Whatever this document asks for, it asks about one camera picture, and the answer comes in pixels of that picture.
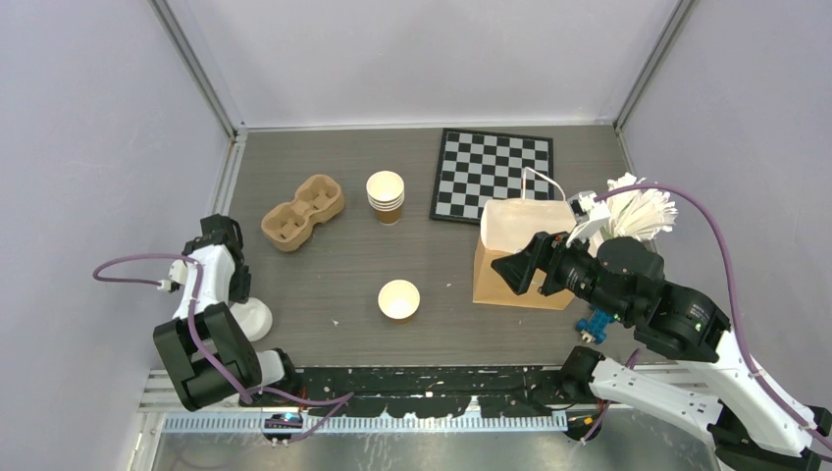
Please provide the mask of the brown paper coffee cup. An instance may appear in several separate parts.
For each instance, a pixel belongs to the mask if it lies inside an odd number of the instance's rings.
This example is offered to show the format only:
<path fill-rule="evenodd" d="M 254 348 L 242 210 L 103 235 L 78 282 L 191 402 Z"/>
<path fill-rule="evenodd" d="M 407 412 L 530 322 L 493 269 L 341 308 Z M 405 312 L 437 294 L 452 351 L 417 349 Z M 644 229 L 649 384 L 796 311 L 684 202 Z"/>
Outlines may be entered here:
<path fill-rule="evenodd" d="M 406 280 L 392 280 L 379 291 L 377 303 L 385 317 L 397 323 L 412 320 L 421 302 L 417 287 Z"/>

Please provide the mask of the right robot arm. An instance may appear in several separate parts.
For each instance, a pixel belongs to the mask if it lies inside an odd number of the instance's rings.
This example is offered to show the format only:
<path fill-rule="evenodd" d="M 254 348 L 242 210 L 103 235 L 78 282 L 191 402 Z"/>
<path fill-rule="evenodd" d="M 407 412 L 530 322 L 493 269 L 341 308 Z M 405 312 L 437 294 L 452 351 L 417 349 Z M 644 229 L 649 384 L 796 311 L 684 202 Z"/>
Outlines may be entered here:
<path fill-rule="evenodd" d="M 615 316 L 649 351 L 676 361 L 707 385 L 690 392 L 637 373 L 587 346 L 575 347 L 556 373 L 573 402 L 617 402 L 659 418 L 702 441 L 733 470 L 816 470 L 814 442 L 831 432 L 831 414 L 781 388 L 763 387 L 742 356 L 738 328 L 705 294 L 668 282 L 663 258 L 630 237 L 591 253 L 565 234 L 535 234 L 493 269 L 516 294 L 543 272 L 542 295 L 563 290 Z"/>

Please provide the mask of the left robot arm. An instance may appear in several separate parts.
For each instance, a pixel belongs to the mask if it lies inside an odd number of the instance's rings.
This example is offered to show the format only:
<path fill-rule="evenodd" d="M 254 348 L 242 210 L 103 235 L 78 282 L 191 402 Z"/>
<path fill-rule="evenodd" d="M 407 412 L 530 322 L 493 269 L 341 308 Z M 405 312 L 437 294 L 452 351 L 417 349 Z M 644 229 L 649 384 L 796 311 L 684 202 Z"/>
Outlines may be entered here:
<path fill-rule="evenodd" d="M 171 279 L 183 290 L 172 320 L 157 326 L 153 341 L 182 406 L 196 411 L 234 394 L 245 402 L 263 387 L 278 406 L 293 404 L 301 382 L 279 348 L 255 350 L 271 328 L 268 307 L 250 294 L 251 274 L 239 223 L 224 215 L 201 219 Z"/>

